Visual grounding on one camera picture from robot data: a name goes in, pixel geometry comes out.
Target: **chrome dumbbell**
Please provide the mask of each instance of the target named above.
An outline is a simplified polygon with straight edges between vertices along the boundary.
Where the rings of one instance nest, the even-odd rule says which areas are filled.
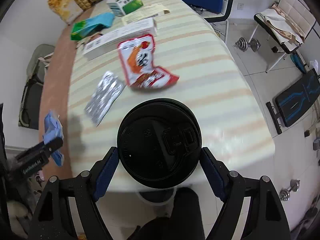
[[[290,199],[290,192],[297,192],[300,187],[300,181],[297,179],[292,179],[290,181],[290,187],[289,188],[283,188],[280,190],[279,198],[281,201],[288,201]]]
[[[261,47],[261,44],[257,39],[252,38],[251,41],[248,42],[245,37],[241,37],[236,42],[236,46],[242,51],[246,51],[248,47],[250,47],[253,52],[257,52],[258,49]]]

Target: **long white box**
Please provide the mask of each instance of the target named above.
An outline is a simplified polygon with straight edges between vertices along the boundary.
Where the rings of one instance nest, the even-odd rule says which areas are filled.
[[[92,60],[116,49],[121,41],[136,38],[148,33],[157,36],[156,22],[153,18],[130,23],[87,43],[84,47],[83,56],[88,60]]]

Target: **green and white box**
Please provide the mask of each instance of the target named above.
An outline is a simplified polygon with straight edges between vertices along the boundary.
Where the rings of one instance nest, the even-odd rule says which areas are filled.
[[[114,15],[125,16],[143,6],[142,0],[107,0]]]

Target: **white chair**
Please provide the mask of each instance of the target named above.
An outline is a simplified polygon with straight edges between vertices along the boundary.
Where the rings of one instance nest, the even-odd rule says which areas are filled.
[[[219,14],[215,14],[209,11],[204,11],[201,14],[201,17],[203,17],[209,23],[226,21],[226,31],[225,31],[225,40],[224,40],[225,44],[227,44],[227,36],[228,36],[228,28],[229,28],[228,17],[231,12],[232,3],[233,3],[233,0],[223,0],[222,10],[221,10],[221,13]]]
[[[316,19],[299,0],[280,0],[278,7],[284,11],[288,19],[296,23],[302,29],[302,31],[306,34],[306,37],[309,35],[311,29],[316,23]],[[289,42],[280,43],[273,31],[264,23],[264,19],[260,14],[256,14],[253,18],[257,24],[248,42],[251,41],[255,31],[258,28],[258,25],[260,25],[284,50],[279,58],[273,64],[270,64],[267,67],[266,73],[268,73],[268,71],[271,70],[284,57],[284,55],[294,53],[300,47],[300,45],[292,45]]]

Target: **wall socket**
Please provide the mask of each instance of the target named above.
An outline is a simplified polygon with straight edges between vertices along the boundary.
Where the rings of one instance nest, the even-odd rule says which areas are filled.
[[[237,10],[243,10],[244,3],[238,3]]]

